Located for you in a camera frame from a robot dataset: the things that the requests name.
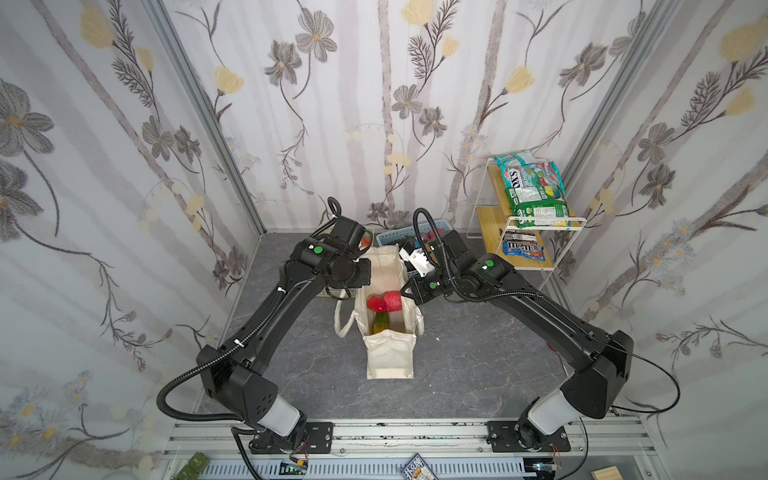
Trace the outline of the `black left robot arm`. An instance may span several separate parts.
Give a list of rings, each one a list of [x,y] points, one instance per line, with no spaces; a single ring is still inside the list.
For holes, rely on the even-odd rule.
[[[279,394],[264,373],[285,335],[320,292],[367,286],[372,273],[361,245],[367,230],[343,216],[335,198],[327,204],[330,219],[294,247],[278,269],[276,286],[244,326],[220,346],[203,348],[196,367],[161,388],[156,405],[163,414],[187,422],[235,421],[238,435],[266,430],[276,436],[279,448],[301,448],[307,417]],[[196,414],[169,404],[170,393],[194,378],[201,379],[206,395],[225,412]]]

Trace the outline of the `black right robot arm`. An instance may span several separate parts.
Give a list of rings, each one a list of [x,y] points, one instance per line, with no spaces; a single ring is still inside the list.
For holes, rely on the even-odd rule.
[[[471,306],[494,308],[521,323],[558,353],[572,372],[518,417],[514,441],[528,451],[541,449],[571,421],[604,418],[630,376],[632,338],[593,326],[534,287],[498,254],[475,256],[461,235],[441,232],[424,208],[413,214],[417,235],[424,226],[433,237],[419,239],[430,270],[407,281],[403,296],[423,306],[451,304],[461,313]]]

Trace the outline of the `cream floral tote bag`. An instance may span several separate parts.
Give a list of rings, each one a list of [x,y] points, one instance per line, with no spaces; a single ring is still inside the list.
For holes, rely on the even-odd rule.
[[[341,316],[336,303],[334,330],[345,337],[352,328],[362,335],[366,349],[366,375],[370,380],[412,379],[413,352],[424,333],[424,319],[415,302],[401,295],[407,268],[395,245],[373,247],[364,257],[371,261],[371,282],[353,291],[353,310]]]

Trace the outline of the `pink dragon fruit toy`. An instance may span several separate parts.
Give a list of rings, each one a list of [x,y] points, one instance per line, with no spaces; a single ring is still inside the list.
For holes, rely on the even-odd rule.
[[[397,312],[402,310],[402,296],[399,291],[389,291],[383,295],[388,312]]]

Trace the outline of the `green cucumber toy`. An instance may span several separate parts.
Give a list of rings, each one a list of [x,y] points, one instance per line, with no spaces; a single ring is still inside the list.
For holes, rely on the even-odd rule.
[[[388,330],[391,326],[390,321],[390,314],[388,312],[384,313],[376,313],[372,327],[371,327],[371,333],[373,335],[382,333],[385,330]]]

